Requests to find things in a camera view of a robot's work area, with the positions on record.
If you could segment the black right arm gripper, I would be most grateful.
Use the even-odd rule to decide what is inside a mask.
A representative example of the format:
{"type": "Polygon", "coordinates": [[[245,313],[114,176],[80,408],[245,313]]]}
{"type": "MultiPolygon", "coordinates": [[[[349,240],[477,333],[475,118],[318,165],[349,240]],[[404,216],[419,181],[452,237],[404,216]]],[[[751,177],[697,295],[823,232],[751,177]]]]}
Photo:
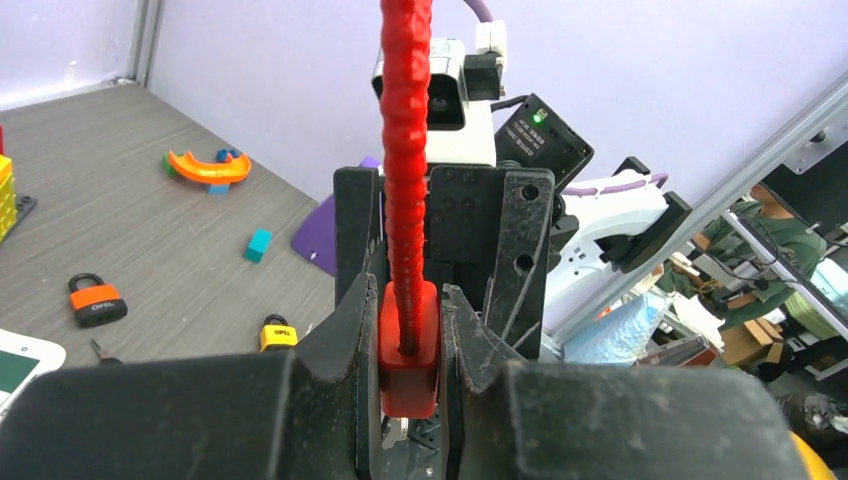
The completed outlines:
{"type": "MultiPolygon", "coordinates": [[[[339,305],[360,273],[383,292],[381,179],[376,168],[333,177],[339,305]]],[[[543,169],[437,165],[425,199],[424,278],[483,292],[484,323],[529,360],[539,357],[554,176],[543,169]]]]}

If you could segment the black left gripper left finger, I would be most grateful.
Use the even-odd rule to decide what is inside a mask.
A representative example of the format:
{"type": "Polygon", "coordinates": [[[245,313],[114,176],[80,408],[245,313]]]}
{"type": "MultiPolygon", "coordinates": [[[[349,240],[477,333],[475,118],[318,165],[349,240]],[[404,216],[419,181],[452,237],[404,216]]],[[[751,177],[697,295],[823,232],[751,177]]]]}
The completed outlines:
{"type": "Polygon", "coordinates": [[[5,479],[377,479],[378,287],[284,351],[62,369],[1,424],[5,479]]]}

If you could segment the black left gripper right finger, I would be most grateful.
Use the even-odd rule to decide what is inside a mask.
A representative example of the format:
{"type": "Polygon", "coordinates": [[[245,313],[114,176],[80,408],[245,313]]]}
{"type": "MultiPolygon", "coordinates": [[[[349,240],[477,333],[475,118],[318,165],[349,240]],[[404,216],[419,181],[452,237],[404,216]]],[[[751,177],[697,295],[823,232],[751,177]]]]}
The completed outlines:
{"type": "Polygon", "coordinates": [[[720,368],[524,360],[442,293],[444,479],[804,479],[769,392],[720,368]]]}

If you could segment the yellow black key fob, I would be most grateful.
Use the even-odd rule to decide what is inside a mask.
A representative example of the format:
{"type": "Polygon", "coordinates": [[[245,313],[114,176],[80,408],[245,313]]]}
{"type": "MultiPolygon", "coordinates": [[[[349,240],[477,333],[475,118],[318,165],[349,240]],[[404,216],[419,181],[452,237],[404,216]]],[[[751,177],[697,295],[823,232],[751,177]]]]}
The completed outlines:
{"type": "Polygon", "coordinates": [[[297,330],[281,315],[268,315],[259,332],[259,352],[286,350],[297,345],[297,330]]]}

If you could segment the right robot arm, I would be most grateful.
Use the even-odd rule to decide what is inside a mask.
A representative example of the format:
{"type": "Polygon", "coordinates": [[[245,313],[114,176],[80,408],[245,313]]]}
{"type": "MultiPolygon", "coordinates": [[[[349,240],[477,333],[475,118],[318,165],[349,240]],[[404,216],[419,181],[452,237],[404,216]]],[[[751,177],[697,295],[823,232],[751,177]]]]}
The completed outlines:
{"type": "Polygon", "coordinates": [[[336,303],[361,303],[362,344],[349,442],[329,453],[318,479],[412,479],[425,459],[379,446],[378,414],[440,419],[438,479],[806,479],[802,443],[766,391],[715,370],[540,364],[511,335],[514,321],[537,336],[548,243],[595,246],[629,271],[643,248],[665,239],[688,206],[653,186],[627,159],[631,190],[559,195],[554,175],[529,168],[439,166],[425,180],[425,322],[415,364],[397,350],[387,312],[384,227],[388,182],[370,168],[334,175],[336,303]]]}

